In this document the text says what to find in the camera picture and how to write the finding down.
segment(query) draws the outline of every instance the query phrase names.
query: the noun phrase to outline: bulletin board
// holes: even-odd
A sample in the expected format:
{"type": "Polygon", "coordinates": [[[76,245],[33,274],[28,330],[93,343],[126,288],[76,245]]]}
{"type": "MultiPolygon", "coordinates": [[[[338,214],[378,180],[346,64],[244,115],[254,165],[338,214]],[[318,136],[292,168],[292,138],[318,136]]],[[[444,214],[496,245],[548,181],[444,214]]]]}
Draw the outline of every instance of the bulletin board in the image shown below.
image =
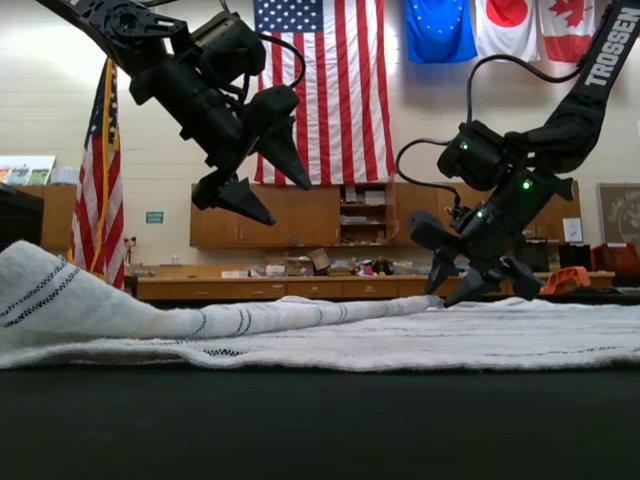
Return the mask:
{"type": "Polygon", "coordinates": [[[598,195],[604,241],[640,244],[640,184],[601,183],[598,195]]]}
{"type": "Polygon", "coordinates": [[[46,185],[55,161],[54,155],[0,155],[0,183],[46,185]]]}

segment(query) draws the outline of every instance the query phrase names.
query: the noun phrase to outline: european union flag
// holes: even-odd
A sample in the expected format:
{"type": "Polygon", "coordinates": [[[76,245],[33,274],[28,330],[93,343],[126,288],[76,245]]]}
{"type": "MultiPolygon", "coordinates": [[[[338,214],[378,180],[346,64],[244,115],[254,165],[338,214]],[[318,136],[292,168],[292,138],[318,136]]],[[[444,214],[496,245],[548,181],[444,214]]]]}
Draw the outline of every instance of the european union flag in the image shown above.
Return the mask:
{"type": "Polygon", "coordinates": [[[456,63],[478,54],[469,0],[405,0],[405,3],[409,60],[456,63]]]}

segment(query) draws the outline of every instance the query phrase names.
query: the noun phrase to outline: green sign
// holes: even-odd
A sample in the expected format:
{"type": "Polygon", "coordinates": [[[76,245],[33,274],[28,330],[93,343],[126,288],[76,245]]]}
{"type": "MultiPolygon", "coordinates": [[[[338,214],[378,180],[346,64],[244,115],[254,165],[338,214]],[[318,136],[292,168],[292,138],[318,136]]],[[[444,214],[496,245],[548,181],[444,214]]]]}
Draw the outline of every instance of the green sign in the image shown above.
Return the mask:
{"type": "Polygon", "coordinates": [[[164,212],[147,212],[147,224],[162,225],[164,223],[164,212]]]}

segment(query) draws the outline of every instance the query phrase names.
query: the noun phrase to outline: orange object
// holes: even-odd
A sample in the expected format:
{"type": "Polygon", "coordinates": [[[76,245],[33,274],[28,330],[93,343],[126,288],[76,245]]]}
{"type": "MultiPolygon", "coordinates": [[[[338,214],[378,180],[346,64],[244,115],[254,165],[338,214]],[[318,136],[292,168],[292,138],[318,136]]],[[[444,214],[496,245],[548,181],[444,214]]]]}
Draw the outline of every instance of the orange object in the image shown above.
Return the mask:
{"type": "Polygon", "coordinates": [[[568,267],[554,272],[547,284],[540,291],[541,295],[560,295],[574,290],[576,287],[590,287],[591,279],[584,267],[568,267]]]}
{"type": "Polygon", "coordinates": [[[640,260],[633,243],[604,243],[591,250],[591,263],[594,271],[640,273],[640,260]]]}

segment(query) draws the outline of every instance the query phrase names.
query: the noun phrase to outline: american flag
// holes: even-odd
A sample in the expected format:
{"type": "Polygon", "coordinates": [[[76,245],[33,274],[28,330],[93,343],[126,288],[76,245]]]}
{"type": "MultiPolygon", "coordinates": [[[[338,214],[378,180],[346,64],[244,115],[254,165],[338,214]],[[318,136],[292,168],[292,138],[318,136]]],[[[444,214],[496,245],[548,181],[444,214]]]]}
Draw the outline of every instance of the american flag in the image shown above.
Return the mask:
{"type": "Polygon", "coordinates": [[[118,129],[118,71],[108,59],[84,143],[71,227],[72,261],[124,288],[124,211],[118,129]]]}
{"type": "MultiPolygon", "coordinates": [[[[254,0],[257,31],[305,57],[293,139],[311,182],[339,185],[395,172],[384,59],[383,0],[254,0]]],[[[258,88],[291,84],[300,62],[270,42],[258,88]]],[[[288,184],[261,156],[256,181],[288,184]]]]}

